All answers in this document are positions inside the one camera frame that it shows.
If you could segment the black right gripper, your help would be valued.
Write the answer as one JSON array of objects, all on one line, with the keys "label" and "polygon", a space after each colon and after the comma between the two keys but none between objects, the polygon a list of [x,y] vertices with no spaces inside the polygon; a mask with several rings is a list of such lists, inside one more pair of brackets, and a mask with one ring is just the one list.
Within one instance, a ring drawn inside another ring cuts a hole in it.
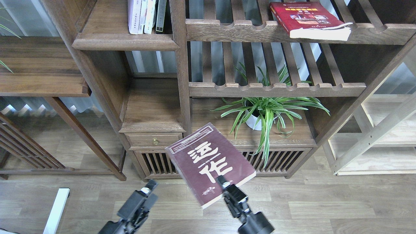
[{"label": "black right gripper", "polygon": [[223,175],[219,175],[216,181],[223,190],[224,201],[231,215],[242,223],[238,228],[239,234],[270,234],[275,230],[262,212],[252,212],[248,196],[236,185],[231,185]]}]

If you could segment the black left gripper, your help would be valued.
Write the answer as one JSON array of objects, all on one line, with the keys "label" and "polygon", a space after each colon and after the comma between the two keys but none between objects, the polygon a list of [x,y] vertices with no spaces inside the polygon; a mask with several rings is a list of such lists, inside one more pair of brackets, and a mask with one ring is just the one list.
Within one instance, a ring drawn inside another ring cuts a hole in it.
[{"label": "black left gripper", "polygon": [[153,194],[157,188],[156,180],[149,180],[145,188],[135,190],[119,209],[118,222],[108,221],[99,234],[134,234],[147,220],[151,207],[158,196]]}]

